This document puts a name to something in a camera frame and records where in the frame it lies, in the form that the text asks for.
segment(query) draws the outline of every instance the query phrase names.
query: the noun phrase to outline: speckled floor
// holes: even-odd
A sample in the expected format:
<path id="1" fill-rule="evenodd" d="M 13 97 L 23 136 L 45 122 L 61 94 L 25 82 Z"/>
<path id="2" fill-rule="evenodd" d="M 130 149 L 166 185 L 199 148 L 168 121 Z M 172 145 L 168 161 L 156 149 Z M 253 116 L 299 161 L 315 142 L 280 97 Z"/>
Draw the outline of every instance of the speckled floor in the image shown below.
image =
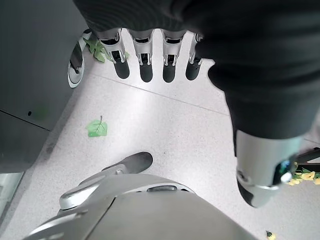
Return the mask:
<path id="1" fill-rule="evenodd" d="M 85 52 L 86 74 L 36 162 L 19 186 L 0 227 L 1 240 L 20 240 L 57 214 L 59 197 L 85 178 L 128 155 L 147 151 L 146 171 L 189 186 L 258 239 L 265 230 L 279 240 L 319 238 L 320 186 L 285 186 L 268 205 L 254 209 L 238 191 L 232 127 L 224 95 L 207 78 L 211 61 L 188 81 L 185 69 L 191 34 L 182 44 L 175 80 L 162 80 L 162 38 L 154 35 L 153 80 L 140 79 L 130 36 L 123 32 L 130 77 L 116 76 L 111 62 Z M 106 137 L 88 138 L 85 126 L 100 115 Z M 320 145 L 320 127 L 306 136 L 304 149 Z"/>

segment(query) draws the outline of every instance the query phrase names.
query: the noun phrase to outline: black fingertip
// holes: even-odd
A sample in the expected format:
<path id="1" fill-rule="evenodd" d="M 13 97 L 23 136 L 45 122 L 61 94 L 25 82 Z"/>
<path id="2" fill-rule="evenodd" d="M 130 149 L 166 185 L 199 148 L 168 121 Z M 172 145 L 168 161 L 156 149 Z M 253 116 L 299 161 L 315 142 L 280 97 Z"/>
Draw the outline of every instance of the black fingertip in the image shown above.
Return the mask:
<path id="1" fill-rule="evenodd" d="M 198 62 L 194 62 L 191 64 L 188 61 L 188 65 L 185 69 L 185 76 L 188 80 L 192 81 L 195 80 L 198 77 L 199 71 L 200 71 L 201 65 L 198 64 Z"/>
<path id="2" fill-rule="evenodd" d="M 145 83 L 149 83 L 154 76 L 152 72 L 152 64 L 140 65 L 140 76 Z"/>
<path id="3" fill-rule="evenodd" d="M 120 59 L 117 59 L 116 63 L 114 63 L 114 68 L 119 78 L 126 79 L 127 77 L 129 77 L 130 70 L 127 59 L 124 62 L 121 62 Z"/>
<path id="4" fill-rule="evenodd" d="M 171 83 L 175 79 L 176 66 L 169 63 L 168 66 L 163 65 L 162 77 L 166 83 Z"/>

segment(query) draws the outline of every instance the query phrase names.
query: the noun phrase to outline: robotic finger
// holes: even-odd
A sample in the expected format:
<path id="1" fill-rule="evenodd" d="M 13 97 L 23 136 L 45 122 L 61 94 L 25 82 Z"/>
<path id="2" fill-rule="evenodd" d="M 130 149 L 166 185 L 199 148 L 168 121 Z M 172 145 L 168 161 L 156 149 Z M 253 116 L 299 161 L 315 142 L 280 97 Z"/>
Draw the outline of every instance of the robotic finger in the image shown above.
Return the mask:
<path id="1" fill-rule="evenodd" d="M 162 29 L 163 36 L 163 80 L 171 83 L 176 75 L 176 63 L 186 30 L 168 31 Z"/>
<path id="2" fill-rule="evenodd" d="M 185 76 L 188 80 L 195 80 L 199 74 L 203 59 L 196 55 L 196 44 L 201 41 L 202 37 L 194 33 L 190 46 L 189 61 L 186 66 Z"/>
<path id="3" fill-rule="evenodd" d="M 148 83 L 153 77 L 152 71 L 152 52 L 153 52 L 153 41 L 152 37 L 154 30 L 145 31 L 134 31 L 128 30 L 135 49 L 135 55 L 138 58 L 140 66 L 140 76 L 141 79 Z"/>
<path id="4" fill-rule="evenodd" d="M 130 71 L 126 59 L 126 50 L 121 36 L 121 30 L 121 28 L 107 30 L 103 33 L 102 38 L 99 36 L 99 39 L 105 51 L 111 57 L 118 77 L 126 79 L 129 77 Z"/>

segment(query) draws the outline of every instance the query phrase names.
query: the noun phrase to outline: gray cabinet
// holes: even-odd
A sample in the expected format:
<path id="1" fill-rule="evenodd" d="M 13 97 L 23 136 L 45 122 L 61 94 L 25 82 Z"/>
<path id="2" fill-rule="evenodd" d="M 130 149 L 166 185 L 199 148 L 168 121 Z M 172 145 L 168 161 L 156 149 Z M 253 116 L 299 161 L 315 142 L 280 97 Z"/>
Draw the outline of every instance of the gray cabinet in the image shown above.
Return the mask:
<path id="1" fill-rule="evenodd" d="M 1 1 L 0 172 L 36 160 L 73 93 L 68 63 L 86 28 L 72 0 Z"/>

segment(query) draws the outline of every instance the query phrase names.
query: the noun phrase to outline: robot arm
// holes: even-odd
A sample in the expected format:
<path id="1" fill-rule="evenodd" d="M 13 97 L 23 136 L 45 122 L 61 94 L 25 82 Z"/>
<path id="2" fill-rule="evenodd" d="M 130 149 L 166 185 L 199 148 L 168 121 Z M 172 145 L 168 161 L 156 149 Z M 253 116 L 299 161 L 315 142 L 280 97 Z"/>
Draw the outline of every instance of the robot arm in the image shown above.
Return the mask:
<path id="1" fill-rule="evenodd" d="M 152 78 L 153 29 L 162 29 L 163 78 L 168 83 L 174 79 L 185 30 L 200 34 L 203 39 L 195 39 L 200 42 L 195 50 L 191 47 L 189 60 L 198 66 L 188 66 L 186 75 L 191 80 L 197 76 L 202 58 L 216 62 L 208 76 L 225 93 L 234 133 L 236 177 L 244 200 L 260 207 L 291 179 L 302 136 L 320 105 L 318 1 L 74 2 L 107 44 L 121 78 L 129 76 L 129 68 L 120 28 L 129 29 L 145 82 Z M 118 38 L 110 34 L 114 29 Z M 139 37 L 146 31 L 147 37 Z"/>

